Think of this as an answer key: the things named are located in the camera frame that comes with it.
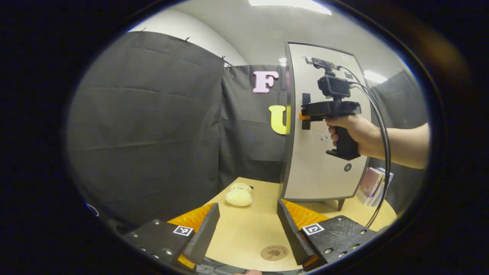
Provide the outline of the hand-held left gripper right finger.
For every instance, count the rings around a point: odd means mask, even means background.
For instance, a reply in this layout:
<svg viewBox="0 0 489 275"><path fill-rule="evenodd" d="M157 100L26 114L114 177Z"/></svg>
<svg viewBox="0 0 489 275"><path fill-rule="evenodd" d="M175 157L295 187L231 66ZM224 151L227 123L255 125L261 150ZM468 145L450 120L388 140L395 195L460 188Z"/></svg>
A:
<svg viewBox="0 0 489 275"><path fill-rule="evenodd" d="M362 248L378 232L339 215L329 218L278 199L277 215L298 265L308 272Z"/></svg>

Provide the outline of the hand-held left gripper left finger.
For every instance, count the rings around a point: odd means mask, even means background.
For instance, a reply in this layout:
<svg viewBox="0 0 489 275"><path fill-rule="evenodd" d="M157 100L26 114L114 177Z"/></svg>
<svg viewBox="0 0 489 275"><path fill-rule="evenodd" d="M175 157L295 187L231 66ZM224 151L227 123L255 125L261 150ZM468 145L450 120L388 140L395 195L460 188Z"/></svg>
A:
<svg viewBox="0 0 489 275"><path fill-rule="evenodd" d="M122 239L154 263L194 272L203 263L219 219L219 204L212 202L169 221L154 219Z"/></svg>

